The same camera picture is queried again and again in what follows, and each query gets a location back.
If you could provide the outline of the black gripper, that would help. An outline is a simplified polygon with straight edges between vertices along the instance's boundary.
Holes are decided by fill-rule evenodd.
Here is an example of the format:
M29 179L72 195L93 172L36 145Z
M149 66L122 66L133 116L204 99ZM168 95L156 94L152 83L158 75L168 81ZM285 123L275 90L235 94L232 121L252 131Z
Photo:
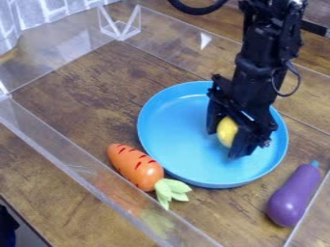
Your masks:
M271 133L277 128L269 108L284 74L283 66L259 66L237 56L233 78L228 80L219 74L212 75L207 90L205 131L213 134L224 117L235 121L237 133L228 152L231 159L239 159L253 153L257 147L269 145Z

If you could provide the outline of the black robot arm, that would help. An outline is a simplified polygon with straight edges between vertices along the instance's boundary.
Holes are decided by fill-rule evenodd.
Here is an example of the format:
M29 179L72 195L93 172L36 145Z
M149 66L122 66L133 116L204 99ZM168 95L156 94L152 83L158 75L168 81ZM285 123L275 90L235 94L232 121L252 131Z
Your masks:
M277 129L271 105L287 72L295 72L291 59L303 45L300 24L304 0L239 0L243 12L243 44L235 58L233 77L215 74L207 89L205 131L212 134L225 118L237 125L229 147L232 159L253 153L271 142Z

